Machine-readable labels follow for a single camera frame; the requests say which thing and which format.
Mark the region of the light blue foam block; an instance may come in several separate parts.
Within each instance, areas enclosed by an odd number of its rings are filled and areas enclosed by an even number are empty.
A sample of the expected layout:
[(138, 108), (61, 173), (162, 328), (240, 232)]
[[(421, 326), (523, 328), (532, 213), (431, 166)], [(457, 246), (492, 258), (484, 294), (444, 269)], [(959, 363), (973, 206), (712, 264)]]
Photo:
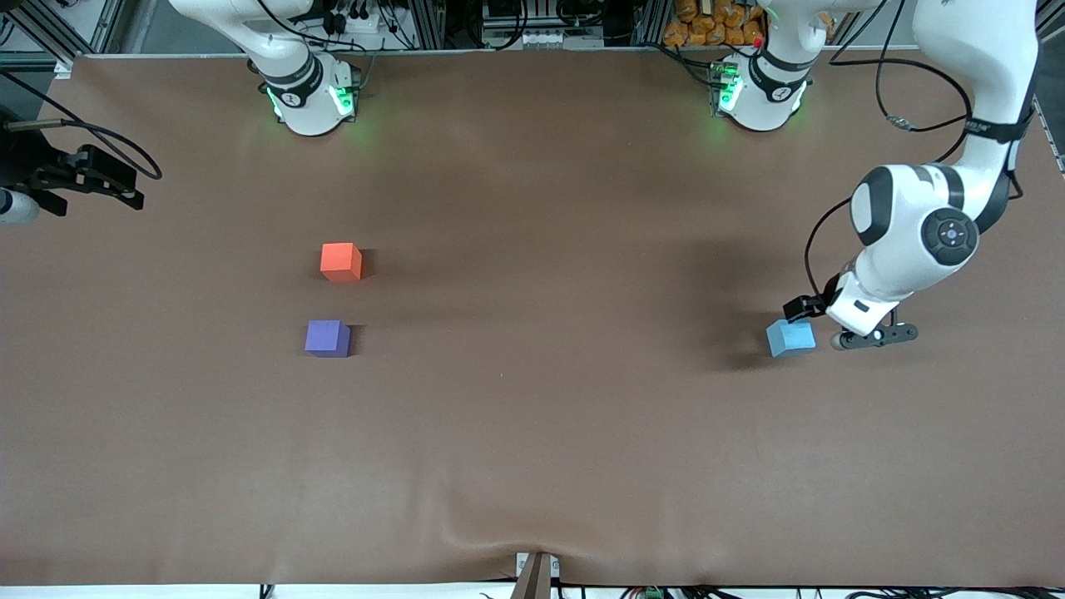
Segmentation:
[(799, 319), (794, 322), (779, 319), (765, 333), (767, 334), (770, 355), (773, 358), (806, 354), (817, 346), (809, 319)]

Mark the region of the orange foam block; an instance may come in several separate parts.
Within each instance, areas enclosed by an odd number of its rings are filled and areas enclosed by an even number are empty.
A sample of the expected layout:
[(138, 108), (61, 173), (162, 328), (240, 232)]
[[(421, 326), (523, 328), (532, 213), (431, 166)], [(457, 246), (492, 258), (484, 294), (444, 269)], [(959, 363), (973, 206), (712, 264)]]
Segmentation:
[(363, 277), (363, 255), (351, 242), (324, 243), (320, 273), (331, 284), (350, 284)]

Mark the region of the purple foam block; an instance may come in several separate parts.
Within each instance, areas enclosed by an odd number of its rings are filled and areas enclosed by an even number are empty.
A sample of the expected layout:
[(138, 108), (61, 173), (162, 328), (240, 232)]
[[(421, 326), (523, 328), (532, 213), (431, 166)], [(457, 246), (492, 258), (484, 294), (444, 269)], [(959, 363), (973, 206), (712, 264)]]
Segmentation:
[(350, 356), (351, 328), (343, 321), (312, 319), (305, 331), (304, 351), (316, 358)]

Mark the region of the brown table cover mat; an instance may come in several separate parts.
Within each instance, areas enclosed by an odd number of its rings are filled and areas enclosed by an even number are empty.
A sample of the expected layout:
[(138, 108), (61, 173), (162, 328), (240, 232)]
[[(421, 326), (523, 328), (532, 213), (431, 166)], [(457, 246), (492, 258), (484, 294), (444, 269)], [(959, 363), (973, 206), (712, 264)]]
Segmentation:
[[(51, 95), (162, 164), (0, 226), (0, 585), (1065, 587), (1065, 179), (1041, 122), (910, 344), (772, 358), (894, 131), (818, 66), (783, 129), (653, 51), (381, 56), (305, 139), (235, 56)], [(324, 243), (363, 277), (331, 284)], [(304, 351), (312, 319), (350, 356)]]

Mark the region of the orange bagged items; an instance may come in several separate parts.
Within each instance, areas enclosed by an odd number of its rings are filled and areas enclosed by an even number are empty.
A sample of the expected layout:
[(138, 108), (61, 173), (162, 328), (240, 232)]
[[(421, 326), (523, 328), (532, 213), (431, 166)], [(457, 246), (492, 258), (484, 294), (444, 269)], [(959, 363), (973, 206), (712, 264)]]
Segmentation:
[(673, 0), (672, 9), (667, 47), (753, 47), (767, 34), (768, 12), (756, 0)]

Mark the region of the white power strip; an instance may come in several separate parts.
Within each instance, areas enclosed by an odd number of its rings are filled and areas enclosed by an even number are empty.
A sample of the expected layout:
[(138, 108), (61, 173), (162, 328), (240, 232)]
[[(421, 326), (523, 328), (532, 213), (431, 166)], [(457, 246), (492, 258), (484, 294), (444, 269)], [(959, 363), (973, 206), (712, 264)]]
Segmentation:
[(323, 19), (324, 31), (329, 35), (378, 35), (384, 34), (388, 26), (379, 12), (362, 10), (360, 5), (350, 5), (327, 12)]

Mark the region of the aluminium frame profile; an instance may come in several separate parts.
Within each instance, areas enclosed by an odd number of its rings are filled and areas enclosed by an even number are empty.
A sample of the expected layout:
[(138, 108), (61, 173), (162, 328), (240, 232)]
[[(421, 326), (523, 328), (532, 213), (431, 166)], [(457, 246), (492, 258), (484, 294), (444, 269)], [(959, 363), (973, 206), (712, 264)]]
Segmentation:
[(0, 0), (0, 56), (30, 63), (102, 54), (121, 37), (137, 0)]
[(446, 3), (448, 0), (407, 0), (417, 47), (423, 51), (443, 50), (445, 45)]

